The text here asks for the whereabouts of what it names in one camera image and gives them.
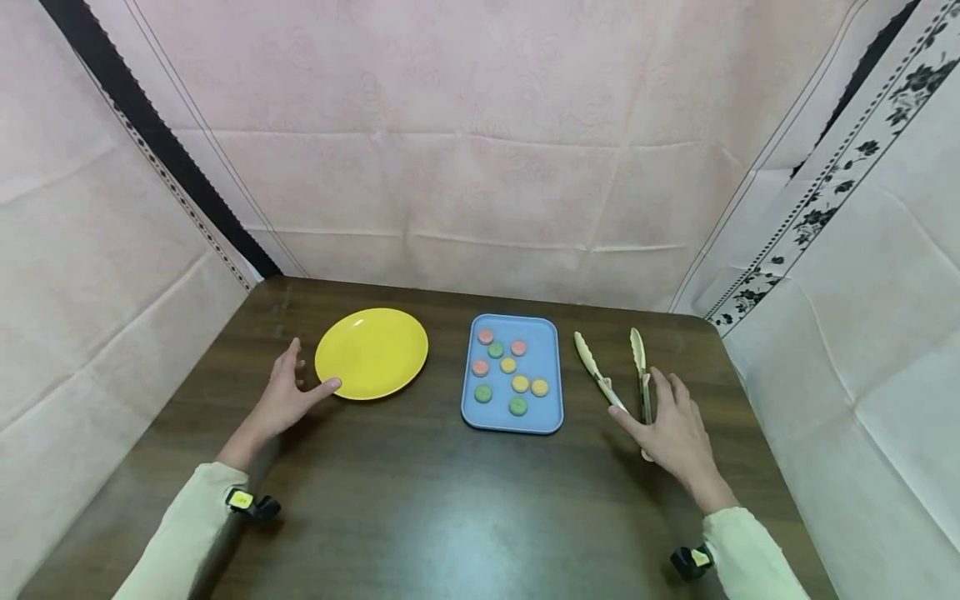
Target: blue tray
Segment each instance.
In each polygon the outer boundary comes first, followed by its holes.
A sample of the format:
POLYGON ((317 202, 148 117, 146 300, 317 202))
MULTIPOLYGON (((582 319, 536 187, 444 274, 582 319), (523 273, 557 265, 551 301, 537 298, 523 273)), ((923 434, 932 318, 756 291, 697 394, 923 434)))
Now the blue tray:
POLYGON ((518 433, 551 434, 564 424, 564 393, 560 385, 560 351, 557 344, 557 327, 546 319, 515 317, 512 315, 480 315, 470 326, 467 374, 464 377, 464 395, 460 404, 464 420, 478 429, 496 429, 518 433), (477 339, 482 329, 493 332, 493 339, 503 344, 501 359, 493 359, 485 346, 477 339), (526 354, 514 356, 510 345, 522 340, 527 345, 526 354), (510 374, 500 370, 503 358, 516 360, 516 371, 510 374), (490 365, 486 376, 473 374, 470 366, 475 360, 485 360, 490 365), (525 375, 530 381, 544 379, 549 391, 544 397, 534 396, 527 390, 518 394, 511 386, 516 375, 525 375), (478 402, 474 392, 478 385, 489 385, 493 398, 487 403, 478 402), (510 400, 521 397, 527 403, 527 412, 514 416, 509 409, 510 400))

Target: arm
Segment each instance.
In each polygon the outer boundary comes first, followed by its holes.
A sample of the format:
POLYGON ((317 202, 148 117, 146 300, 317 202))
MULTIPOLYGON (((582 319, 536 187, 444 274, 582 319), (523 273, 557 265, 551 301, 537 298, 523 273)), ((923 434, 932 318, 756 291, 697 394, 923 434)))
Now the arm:
POLYGON ((706 515, 704 535, 724 592, 731 600, 808 600, 780 547, 740 507, 720 475, 700 409, 684 383, 674 374, 668 381, 657 369, 651 373, 657 384, 657 421, 644 425, 616 406, 610 414, 680 481, 706 515))
POLYGON ((200 465, 163 515, 159 528, 114 600, 186 598, 230 515, 227 495, 247 485, 246 471, 264 444, 340 387, 339 379, 301 392, 295 369, 300 340, 274 361, 270 382, 252 412, 217 455, 200 465))

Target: hand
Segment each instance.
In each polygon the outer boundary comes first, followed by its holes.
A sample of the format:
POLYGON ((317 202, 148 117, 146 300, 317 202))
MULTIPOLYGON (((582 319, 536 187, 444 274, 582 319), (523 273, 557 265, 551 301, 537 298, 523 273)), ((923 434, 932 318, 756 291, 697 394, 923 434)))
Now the hand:
POLYGON ((310 391, 302 392, 300 386, 303 381, 297 379, 296 375, 296 370, 304 366, 304 361, 298 360, 299 353, 300 338, 294 338, 290 347, 274 361, 267 389, 221 450, 217 462, 247 470, 253 456, 266 442, 286 431, 317 402, 337 391, 340 379, 334 377, 310 391))
POLYGON ((611 416, 650 458, 684 485, 704 513, 738 506, 713 462, 710 438, 689 390, 673 373, 669 381, 656 368, 650 373, 657 386, 657 420, 644 425, 616 406, 610 407, 611 416))

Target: green macaron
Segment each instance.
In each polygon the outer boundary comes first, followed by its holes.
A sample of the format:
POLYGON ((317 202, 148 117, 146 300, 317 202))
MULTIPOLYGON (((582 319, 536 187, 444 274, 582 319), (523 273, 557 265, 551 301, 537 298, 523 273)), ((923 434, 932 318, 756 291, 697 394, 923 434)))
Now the green macaron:
POLYGON ((515 397, 510 400, 510 414, 515 417, 522 417, 527 414, 527 401, 521 397, 515 397))
POLYGON ((473 398, 481 404, 486 404, 493 398, 493 389, 487 384, 478 385, 473 391, 473 398))
POLYGON ((493 342, 487 346, 487 354, 490 355, 490 358, 500 358, 503 356, 503 344, 493 342))

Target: tongs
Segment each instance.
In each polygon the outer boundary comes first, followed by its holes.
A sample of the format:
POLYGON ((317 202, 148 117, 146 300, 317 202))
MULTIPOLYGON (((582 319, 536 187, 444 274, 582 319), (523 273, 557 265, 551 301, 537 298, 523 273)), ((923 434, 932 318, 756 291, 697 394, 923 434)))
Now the tongs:
MULTIPOLYGON (((582 336, 579 331, 573 332, 573 342, 577 346, 577 353, 580 354, 580 360, 584 361, 584 366, 587 367, 587 371, 592 375, 593 380, 597 382, 600 391, 607 397, 610 404, 620 407, 629 415, 630 411, 627 410, 627 407, 620 401, 616 392, 613 391, 613 382, 611 379, 604 377, 600 373, 600 369, 597 368, 597 363, 593 360, 593 354, 590 352, 584 336, 582 336)), ((647 371, 647 355, 643 349, 643 338, 640 337, 639 332, 635 328, 630 329, 630 347, 634 351, 634 364, 636 364, 636 372, 640 377, 640 396, 642 402, 640 406, 640 422, 645 425, 652 425, 654 417, 652 404, 650 403, 650 372, 647 371)), ((641 449, 640 454, 644 460, 653 462, 653 459, 650 458, 646 450, 641 449)))

